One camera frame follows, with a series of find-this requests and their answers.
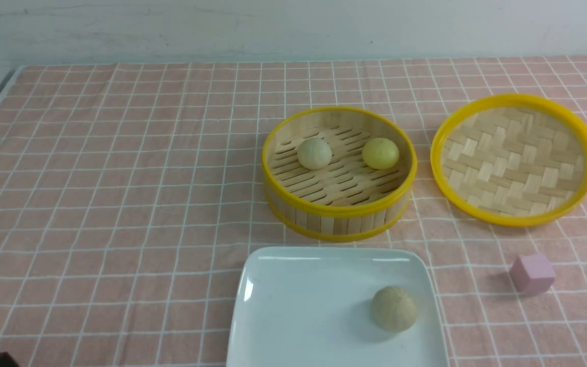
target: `pink wooden block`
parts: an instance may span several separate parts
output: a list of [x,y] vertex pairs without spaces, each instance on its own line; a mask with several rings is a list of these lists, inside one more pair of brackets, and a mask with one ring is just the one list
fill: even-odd
[[511,267],[510,274],[515,288],[525,295],[547,292],[556,278],[552,264],[542,253],[518,256]]

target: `table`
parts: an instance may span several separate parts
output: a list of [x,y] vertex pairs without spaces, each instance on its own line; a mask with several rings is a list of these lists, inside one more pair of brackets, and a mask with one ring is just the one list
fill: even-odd
[[[421,256],[452,365],[587,365],[587,200],[543,227],[495,227],[432,180],[448,114],[513,92],[587,121],[587,56],[18,70],[0,97],[0,351],[34,366],[224,365],[252,251],[359,246]],[[268,132],[328,104],[393,119],[419,158],[409,209],[363,242],[301,237],[264,200]],[[519,296],[507,269],[537,252],[556,284]]]

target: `wall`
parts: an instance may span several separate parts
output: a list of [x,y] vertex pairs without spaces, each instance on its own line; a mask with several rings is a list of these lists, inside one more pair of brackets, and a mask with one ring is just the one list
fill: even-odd
[[583,0],[0,0],[0,65],[557,54]]

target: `white ceramic plate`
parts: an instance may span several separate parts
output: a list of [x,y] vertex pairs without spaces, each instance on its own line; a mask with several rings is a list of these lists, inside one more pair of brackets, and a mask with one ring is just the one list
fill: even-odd
[[[405,288],[418,318],[400,334],[370,319],[372,296]],[[226,367],[447,367],[429,274],[392,249],[272,247],[246,261]]]

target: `yellow rim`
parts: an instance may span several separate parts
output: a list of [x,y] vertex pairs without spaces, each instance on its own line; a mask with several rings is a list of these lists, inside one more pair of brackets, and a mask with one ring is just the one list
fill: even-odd
[[407,146],[409,147],[409,151],[411,154],[411,157],[410,157],[411,158],[411,167],[409,170],[409,174],[406,177],[403,184],[400,185],[399,188],[397,188],[396,190],[391,192],[389,195],[387,195],[383,198],[380,198],[379,200],[375,200],[374,202],[369,202],[368,204],[364,204],[364,205],[326,206],[326,205],[314,204],[313,202],[308,202],[307,200],[303,200],[299,197],[296,197],[296,195],[292,195],[289,191],[287,191],[282,185],[280,185],[277,182],[277,180],[275,179],[275,176],[273,176],[273,174],[271,174],[271,172],[269,171],[268,156],[266,156],[266,150],[263,148],[261,151],[261,167],[264,172],[264,177],[266,178],[268,185],[270,185],[271,188],[273,188],[273,190],[275,190],[277,195],[280,198],[282,198],[282,200],[285,200],[288,204],[291,204],[293,207],[296,207],[296,209],[301,209],[302,211],[306,211],[308,214],[313,214],[316,216],[331,216],[331,217],[335,217],[335,218],[366,216],[366,215],[374,213],[374,212],[379,212],[382,209],[385,209],[385,208],[391,206],[394,202],[398,201],[398,199],[401,197],[401,195],[403,195],[407,190],[409,190],[410,186],[412,185],[412,181],[414,181],[414,177],[416,174],[418,162],[417,162],[417,158],[415,155],[414,146],[412,145],[411,140],[409,140],[409,138],[407,137],[405,132],[403,132],[403,130],[401,130],[401,128],[397,127],[394,123],[383,118],[382,116],[380,116],[378,114],[375,114],[370,111],[362,110],[362,109],[357,109],[355,107],[342,107],[342,106],[320,107],[318,109],[311,109],[311,110],[307,110],[307,111],[302,111],[302,112],[299,112],[299,113],[287,118],[286,120],[281,122],[279,125],[277,125],[273,129],[273,131],[268,135],[268,137],[266,138],[266,141],[264,142],[264,147],[269,146],[269,144],[271,143],[271,140],[273,139],[275,134],[284,125],[290,123],[294,119],[300,118],[301,116],[305,116],[307,114],[313,114],[316,112],[323,112],[323,111],[354,111],[354,112],[359,112],[362,114],[369,115],[373,118],[377,118],[380,121],[389,125],[394,130],[396,130],[396,132],[398,132],[398,134],[400,134],[403,137],[403,139],[405,140],[405,142],[407,143]]
[[409,205],[410,200],[407,199],[407,202],[405,202],[405,205],[401,209],[400,213],[398,213],[398,215],[396,215],[395,218],[391,219],[391,221],[389,221],[389,223],[386,223],[382,227],[371,229],[368,232],[361,232],[361,233],[356,233],[356,234],[325,234],[325,233],[319,233],[319,232],[314,232],[312,230],[308,230],[307,228],[303,228],[300,225],[297,225],[296,223],[290,221],[289,219],[285,218],[282,214],[280,214],[275,209],[275,207],[273,207],[270,199],[268,199],[267,202],[268,202],[268,205],[269,205],[271,211],[273,212],[273,214],[275,214],[275,216],[278,219],[280,219],[280,221],[282,221],[282,223],[284,223],[284,225],[291,228],[296,233],[300,233],[300,234],[304,235],[305,237],[310,237],[311,239],[321,240],[321,241],[326,241],[326,242],[352,242],[352,241],[361,241],[361,240],[368,239],[370,237],[373,237],[373,235],[378,235],[378,234],[384,232],[385,230],[393,227],[393,225],[395,223],[398,223],[398,220],[400,220],[400,218],[403,216],[403,214],[405,214],[405,211],[407,209],[407,206]]
[[[574,195],[572,195],[571,198],[569,198],[568,201],[565,202],[565,204],[557,207],[551,212],[543,213],[538,216],[501,216],[499,214],[484,211],[483,209],[479,209],[478,207],[469,204],[466,200],[461,198],[447,183],[447,179],[445,179],[445,174],[443,174],[443,167],[441,165],[441,153],[447,137],[449,137],[450,133],[452,133],[452,130],[455,127],[461,124],[461,122],[463,122],[464,119],[468,118],[469,116],[484,110],[496,109],[500,107],[520,107],[549,114],[559,119],[563,122],[563,124],[571,128],[574,135],[579,139],[585,156],[584,179],[581,182],[578,190],[574,193]],[[564,214],[572,211],[572,209],[581,203],[587,194],[587,126],[585,125],[584,121],[578,118],[577,115],[573,114],[573,112],[569,111],[560,104],[557,104],[556,102],[552,102],[551,100],[523,94],[494,95],[476,100],[475,102],[471,102],[466,106],[461,107],[461,109],[452,114],[452,116],[450,116],[443,123],[434,137],[431,151],[431,163],[434,180],[436,181],[438,188],[443,192],[448,200],[450,200],[450,202],[452,202],[462,211],[470,214],[471,216],[474,216],[475,218],[498,225],[506,225],[510,227],[528,227],[540,225],[549,221],[553,221],[554,219],[564,216]]]

